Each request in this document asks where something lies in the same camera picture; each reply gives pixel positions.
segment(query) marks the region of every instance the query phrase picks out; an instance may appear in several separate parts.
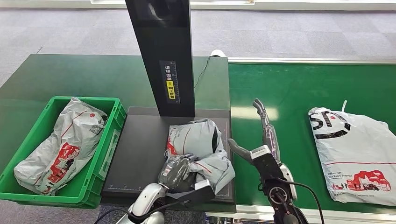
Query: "green table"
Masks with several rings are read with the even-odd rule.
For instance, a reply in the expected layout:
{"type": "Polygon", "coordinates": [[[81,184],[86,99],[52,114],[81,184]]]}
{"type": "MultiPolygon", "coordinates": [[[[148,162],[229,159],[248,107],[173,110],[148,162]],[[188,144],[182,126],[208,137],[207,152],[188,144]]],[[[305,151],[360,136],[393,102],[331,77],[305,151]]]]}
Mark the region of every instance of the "green table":
{"type": "MultiPolygon", "coordinates": [[[[194,58],[195,74],[201,71],[206,59],[194,58]]],[[[210,59],[195,89],[197,108],[228,109],[231,99],[233,137],[240,145],[253,149],[261,144],[261,124],[251,103],[255,97],[260,98],[276,127],[282,161],[289,166],[295,181],[316,191],[323,209],[328,210],[327,223],[346,219],[396,222],[395,207],[341,204],[330,199],[307,116],[315,106],[339,110],[347,99],[346,112],[385,121],[396,132],[391,113],[396,109],[392,98],[396,95],[393,65],[396,62],[260,59],[229,62],[227,68],[225,58],[210,59]],[[308,172],[300,169],[301,163],[310,167],[308,172]]],[[[118,97],[125,107],[155,105],[138,56],[31,55],[0,88],[0,172],[54,95],[118,97]]],[[[237,213],[208,214],[270,219],[272,210],[264,195],[257,191],[257,171],[236,156],[234,166],[237,213]]],[[[309,221],[316,223],[318,212],[312,196],[299,187],[297,192],[296,205],[303,208],[309,221]]]]}

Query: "black scale platform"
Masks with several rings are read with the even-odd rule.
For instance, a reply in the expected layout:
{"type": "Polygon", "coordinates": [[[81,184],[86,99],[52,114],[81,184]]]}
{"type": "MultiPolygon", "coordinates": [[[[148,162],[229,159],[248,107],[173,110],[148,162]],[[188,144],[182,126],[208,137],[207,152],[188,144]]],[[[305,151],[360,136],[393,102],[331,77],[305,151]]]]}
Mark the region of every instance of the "black scale platform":
{"type": "MultiPolygon", "coordinates": [[[[196,110],[195,120],[201,118],[209,118],[216,123],[228,157],[233,161],[226,142],[231,137],[230,111],[196,110]]],[[[157,108],[130,107],[102,189],[102,203],[131,205],[145,186],[157,182],[158,173],[165,163],[169,125],[187,124],[190,120],[160,117],[157,108]]],[[[235,204],[233,181],[212,202],[235,204]]]]}

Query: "weighing scale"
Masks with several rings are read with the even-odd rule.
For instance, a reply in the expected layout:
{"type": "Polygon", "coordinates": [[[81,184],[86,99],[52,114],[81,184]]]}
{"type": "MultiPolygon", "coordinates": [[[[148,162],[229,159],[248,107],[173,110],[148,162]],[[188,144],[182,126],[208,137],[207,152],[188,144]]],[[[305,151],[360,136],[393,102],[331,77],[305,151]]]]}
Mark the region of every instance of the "weighing scale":
{"type": "MultiPolygon", "coordinates": [[[[170,125],[213,120],[233,159],[226,142],[231,137],[230,111],[195,109],[189,0],[126,0],[126,4],[157,105],[128,109],[102,189],[103,203],[129,206],[145,186],[157,182],[170,125]]],[[[213,202],[235,204],[233,182],[213,202]]]]}

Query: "green crate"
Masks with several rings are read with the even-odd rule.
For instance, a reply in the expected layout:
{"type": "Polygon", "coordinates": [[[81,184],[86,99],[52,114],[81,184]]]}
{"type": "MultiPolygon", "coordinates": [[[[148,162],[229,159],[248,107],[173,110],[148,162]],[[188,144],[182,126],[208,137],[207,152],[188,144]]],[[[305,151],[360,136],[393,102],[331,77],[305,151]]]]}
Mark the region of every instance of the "green crate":
{"type": "Polygon", "coordinates": [[[20,186],[16,181],[14,167],[53,132],[60,112],[71,99],[71,97],[53,97],[1,174],[0,199],[19,204],[84,209],[94,209],[99,206],[100,192],[127,114],[118,98],[78,98],[109,116],[91,160],[65,187],[59,190],[56,196],[37,195],[20,186]]]}

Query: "black cable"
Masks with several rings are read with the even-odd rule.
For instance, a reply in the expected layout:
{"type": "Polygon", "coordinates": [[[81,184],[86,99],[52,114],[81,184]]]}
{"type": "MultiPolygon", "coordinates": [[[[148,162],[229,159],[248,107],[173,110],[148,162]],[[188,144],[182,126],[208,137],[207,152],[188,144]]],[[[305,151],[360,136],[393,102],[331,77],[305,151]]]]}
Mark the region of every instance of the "black cable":
{"type": "Polygon", "coordinates": [[[163,206],[161,206],[161,207],[159,207],[159,208],[157,208],[157,209],[154,209],[154,210],[152,210],[151,212],[147,213],[147,215],[151,215],[151,214],[153,214],[154,212],[161,211],[161,210],[163,210],[163,209],[165,209],[165,208],[168,208],[168,207],[170,207],[170,206],[173,206],[173,205],[175,205],[175,204],[180,204],[180,203],[181,203],[181,202],[173,202],[173,203],[169,203],[169,204],[163,205],[163,206]]]}
{"type": "Polygon", "coordinates": [[[322,207],[320,206],[318,196],[317,196],[316,193],[312,190],[312,188],[310,188],[309,186],[307,186],[307,185],[305,185],[305,184],[302,184],[302,183],[285,181],[284,179],[281,179],[281,178],[277,178],[277,179],[278,179],[280,182],[283,182],[283,183],[292,184],[292,185],[297,185],[297,186],[301,186],[301,187],[303,187],[303,188],[307,188],[307,189],[312,193],[313,197],[315,198],[316,205],[318,206],[318,210],[319,210],[319,214],[320,214],[320,220],[322,221],[322,224],[325,224],[325,219],[323,218],[322,207]]]}
{"type": "MultiPolygon", "coordinates": [[[[180,202],[173,202],[173,203],[170,203],[170,204],[163,205],[163,206],[161,206],[161,207],[159,207],[159,208],[157,208],[157,209],[154,209],[154,210],[152,210],[151,212],[147,213],[146,216],[150,216],[150,215],[153,214],[154,212],[161,211],[161,210],[163,210],[163,209],[165,209],[165,208],[168,208],[168,207],[170,207],[170,206],[172,206],[172,205],[179,204],[179,203],[180,203],[180,202]]],[[[126,209],[114,208],[114,209],[110,209],[110,210],[106,211],[105,213],[103,213],[103,214],[95,221],[94,224],[98,224],[99,221],[100,221],[101,219],[103,219],[103,217],[105,217],[107,214],[109,214],[110,212],[113,212],[113,211],[123,211],[123,212],[125,212],[126,214],[128,214],[128,216],[135,217],[132,213],[130,213],[130,212],[127,211],[126,209]]]]}
{"type": "Polygon", "coordinates": [[[126,210],[126,209],[114,208],[114,209],[110,209],[110,210],[106,211],[105,213],[103,213],[98,219],[96,219],[96,221],[95,221],[94,224],[98,224],[99,221],[100,221],[101,219],[103,219],[103,217],[105,217],[107,214],[109,214],[110,212],[113,212],[113,211],[123,211],[123,212],[125,212],[126,214],[128,214],[129,216],[132,215],[132,214],[131,214],[128,210],[126,210]]]}
{"type": "Polygon", "coordinates": [[[209,56],[209,57],[208,57],[208,60],[206,60],[206,65],[205,65],[205,67],[202,69],[201,73],[199,74],[198,79],[197,79],[197,83],[195,83],[195,85],[194,85],[194,89],[195,89],[195,87],[197,87],[197,85],[198,85],[198,83],[199,83],[199,78],[201,78],[201,75],[205,72],[206,67],[208,67],[209,59],[210,59],[211,57],[212,57],[212,56],[209,56]]]}
{"type": "Polygon", "coordinates": [[[289,214],[290,212],[289,212],[289,210],[287,209],[287,204],[286,204],[284,198],[282,197],[282,194],[281,194],[280,192],[278,192],[278,193],[275,193],[275,196],[276,196],[276,197],[279,199],[279,201],[282,203],[283,208],[284,208],[285,211],[286,211],[286,214],[289,214]]]}

